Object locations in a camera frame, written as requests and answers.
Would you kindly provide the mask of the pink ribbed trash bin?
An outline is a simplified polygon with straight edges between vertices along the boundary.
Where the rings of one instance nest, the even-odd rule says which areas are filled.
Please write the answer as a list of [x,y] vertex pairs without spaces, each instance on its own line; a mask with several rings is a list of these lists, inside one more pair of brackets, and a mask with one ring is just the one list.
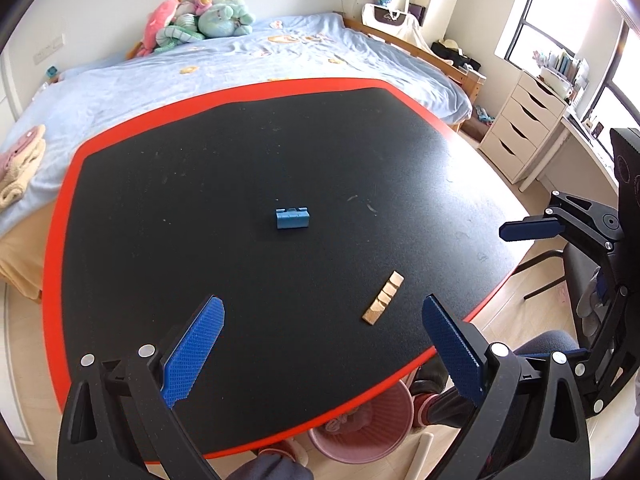
[[403,382],[396,382],[364,402],[308,431],[314,447],[330,460],[359,465],[376,462],[395,451],[412,427],[413,400]]

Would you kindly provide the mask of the black office chair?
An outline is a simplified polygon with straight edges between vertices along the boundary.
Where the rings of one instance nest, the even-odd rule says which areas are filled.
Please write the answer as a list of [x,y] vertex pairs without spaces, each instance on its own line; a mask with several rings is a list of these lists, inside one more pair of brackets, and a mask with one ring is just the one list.
[[606,286],[597,266],[577,247],[567,244],[563,249],[549,249],[520,263],[513,275],[519,274],[551,258],[562,260],[563,274],[523,297],[529,300],[556,285],[566,285],[567,301],[570,307],[576,338],[566,330],[547,330],[518,348],[521,353],[547,353],[554,350],[570,352],[588,349],[596,340],[608,313]]

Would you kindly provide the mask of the white drawer cabinet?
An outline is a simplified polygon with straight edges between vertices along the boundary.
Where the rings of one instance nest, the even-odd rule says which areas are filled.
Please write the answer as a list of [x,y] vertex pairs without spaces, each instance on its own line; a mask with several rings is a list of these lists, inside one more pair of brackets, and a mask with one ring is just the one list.
[[559,125],[566,103],[539,77],[521,72],[480,151],[512,183],[525,179]]

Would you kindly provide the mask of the notched wooden block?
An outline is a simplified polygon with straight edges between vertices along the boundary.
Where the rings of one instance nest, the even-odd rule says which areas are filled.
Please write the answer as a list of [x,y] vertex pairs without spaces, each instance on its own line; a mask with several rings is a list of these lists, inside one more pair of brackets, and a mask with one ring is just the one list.
[[397,295],[404,279],[405,278],[397,271],[393,271],[392,274],[390,274],[390,277],[372,300],[370,306],[364,311],[361,317],[364,322],[371,326],[378,322],[394,297]]

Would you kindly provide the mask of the red table with black top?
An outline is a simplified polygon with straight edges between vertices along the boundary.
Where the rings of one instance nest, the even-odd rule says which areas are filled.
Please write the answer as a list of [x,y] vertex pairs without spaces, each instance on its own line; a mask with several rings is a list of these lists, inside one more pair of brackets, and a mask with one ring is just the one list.
[[[278,208],[307,207],[278,230]],[[43,279],[55,395],[80,359],[160,344],[209,296],[226,319],[177,415],[207,457],[370,400],[433,354],[435,295],[469,320],[528,251],[524,207],[424,106],[373,79],[250,84],[186,99],[78,148]],[[393,271],[375,325],[361,318]]]

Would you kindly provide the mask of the small blue plastic block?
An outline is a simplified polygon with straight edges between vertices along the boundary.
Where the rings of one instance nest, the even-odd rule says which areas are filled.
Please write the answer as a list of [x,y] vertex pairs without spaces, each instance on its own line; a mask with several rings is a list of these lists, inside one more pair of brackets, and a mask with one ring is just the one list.
[[306,229],[310,223],[307,207],[278,208],[274,213],[278,230]]

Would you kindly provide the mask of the beige folded towel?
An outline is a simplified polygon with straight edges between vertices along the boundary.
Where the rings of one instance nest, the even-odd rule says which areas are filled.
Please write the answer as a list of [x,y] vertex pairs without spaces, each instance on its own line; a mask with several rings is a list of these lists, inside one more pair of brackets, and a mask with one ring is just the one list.
[[46,150],[45,133],[45,125],[36,125],[1,154],[1,210],[6,210],[25,194],[43,160]]

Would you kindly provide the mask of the white handbag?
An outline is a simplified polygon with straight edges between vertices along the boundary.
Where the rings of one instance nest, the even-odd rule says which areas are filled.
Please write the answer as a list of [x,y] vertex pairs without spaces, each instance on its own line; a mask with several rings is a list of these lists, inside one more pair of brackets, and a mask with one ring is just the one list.
[[390,10],[385,6],[379,6],[374,3],[365,3],[363,5],[361,21],[363,25],[400,38],[404,38],[409,32],[413,32],[416,24],[418,24],[418,21],[411,13]]

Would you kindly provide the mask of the bed with light blue sheet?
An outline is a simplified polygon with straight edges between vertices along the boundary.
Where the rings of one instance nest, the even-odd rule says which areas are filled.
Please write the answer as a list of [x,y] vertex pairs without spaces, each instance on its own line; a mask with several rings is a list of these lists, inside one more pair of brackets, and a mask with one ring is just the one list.
[[347,27],[337,13],[282,16],[256,23],[248,36],[69,70],[32,101],[1,139],[7,152],[29,129],[43,126],[46,142],[23,196],[1,211],[2,280],[27,299],[39,299],[53,203],[79,145],[192,96],[323,77],[385,80],[450,126],[472,113],[470,98],[433,64]]

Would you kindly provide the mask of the striped green plush toy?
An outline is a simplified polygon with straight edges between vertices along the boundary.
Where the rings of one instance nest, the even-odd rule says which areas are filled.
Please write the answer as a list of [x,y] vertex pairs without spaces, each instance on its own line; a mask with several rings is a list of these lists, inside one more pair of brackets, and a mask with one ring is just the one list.
[[155,52],[166,52],[182,44],[194,44],[205,37],[198,31],[198,20],[193,13],[178,16],[175,23],[163,27],[155,35]]

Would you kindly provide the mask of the pink plush toy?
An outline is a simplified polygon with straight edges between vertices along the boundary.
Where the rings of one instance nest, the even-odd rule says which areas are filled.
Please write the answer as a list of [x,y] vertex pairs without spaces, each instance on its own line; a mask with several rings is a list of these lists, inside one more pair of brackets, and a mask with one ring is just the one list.
[[138,46],[132,51],[132,56],[149,55],[156,48],[156,35],[165,28],[176,15],[182,0],[165,0],[149,16],[145,24],[143,36]]

